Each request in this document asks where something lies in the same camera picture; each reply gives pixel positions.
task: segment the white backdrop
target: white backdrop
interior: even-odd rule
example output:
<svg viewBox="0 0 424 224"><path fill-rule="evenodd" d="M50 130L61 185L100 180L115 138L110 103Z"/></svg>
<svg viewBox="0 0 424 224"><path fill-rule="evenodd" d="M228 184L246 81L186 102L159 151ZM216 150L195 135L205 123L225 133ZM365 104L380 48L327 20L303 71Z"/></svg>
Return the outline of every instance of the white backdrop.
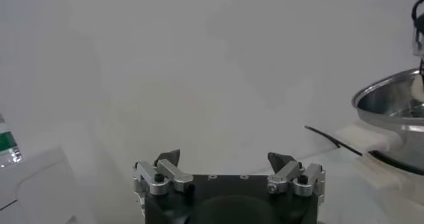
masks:
<svg viewBox="0 0 424 224"><path fill-rule="evenodd" d="M0 112L24 156L61 144L100 223L138 223L131 165L249 173L352 95L417 66L415 0L0 0Z"/></svg>

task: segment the green label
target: green label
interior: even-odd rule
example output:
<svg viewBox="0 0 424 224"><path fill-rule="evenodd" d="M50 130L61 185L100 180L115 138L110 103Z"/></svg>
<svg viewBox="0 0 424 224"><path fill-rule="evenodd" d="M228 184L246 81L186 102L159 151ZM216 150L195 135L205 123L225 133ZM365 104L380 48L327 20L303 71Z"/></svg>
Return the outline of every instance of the green label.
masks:
<svg viewBox="0 0 424 224"><path fill-rule="evenodd" d="M11 132L0 134L0 151L7 150L16 146L16 141Z"/></svg>

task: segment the metal bowl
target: metal bowl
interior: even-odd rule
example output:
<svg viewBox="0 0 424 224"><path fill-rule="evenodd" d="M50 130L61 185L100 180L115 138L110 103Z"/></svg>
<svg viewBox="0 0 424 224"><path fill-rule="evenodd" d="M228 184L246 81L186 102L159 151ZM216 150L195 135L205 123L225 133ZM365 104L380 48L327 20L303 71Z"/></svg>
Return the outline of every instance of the metal bowl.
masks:
<svg viewBox="0 0 424 224"><path fill-rule="evenodd" d="M424 132L424 103L411 95L417 74L400 72L360 90L352 99L359 117L378 127Z"/></svg>
<svg viewBox="0 0 424 224"><path fill-rule="evenodd" d="M395 167L402 170L424 175L424 104L411 95L418 73L412 69L373 83L356 93L352 104L363 121L402 138L401 148L379 152L381 158L397 162Z"/></svg>

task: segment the bowl rim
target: bowl rim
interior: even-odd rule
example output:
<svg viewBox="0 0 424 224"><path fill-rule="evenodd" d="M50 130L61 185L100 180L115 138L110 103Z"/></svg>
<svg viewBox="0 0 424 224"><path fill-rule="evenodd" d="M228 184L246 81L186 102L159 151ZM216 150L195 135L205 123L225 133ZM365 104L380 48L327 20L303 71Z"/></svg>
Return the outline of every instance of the bowl rim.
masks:
<svg viewBox="0 0 424 224"><path fill-rule="evenodd" d="M402 81L406 77L409 77L411 75L416 75L418 73L419 73L418 68L414 68L414 69L406 70L403 72L398 72L396 74L392 74L388 77L380 79L366 86L365 88L359 90L358 92L356 92L351 101L352 106L358 111L358 114L361 118L366 117L367 119L376 119L376 120L385 121L388 123L395 123L395 124L424 125L424 118L390 117L389 115L383 115L383 114L367 111L365 109L359 108L358 106L359 101L363 97L367 96L369 93L375 91L376 89L386 84L390 84L392 82Z"/></svg>

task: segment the white bowl handle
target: white bowl handle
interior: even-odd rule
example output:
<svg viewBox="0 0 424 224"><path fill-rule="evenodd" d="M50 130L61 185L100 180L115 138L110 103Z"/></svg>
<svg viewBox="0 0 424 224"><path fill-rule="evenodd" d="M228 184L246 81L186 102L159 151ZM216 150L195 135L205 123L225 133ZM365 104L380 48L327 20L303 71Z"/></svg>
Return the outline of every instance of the white bowl handle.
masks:
<svg viewBox="0 0 424 224"><path fill-rule="evenodd" d="M361 120L336 131L334 136L362 153L372 150L389 151L403 144L397 133L375 127Z"/></svg>

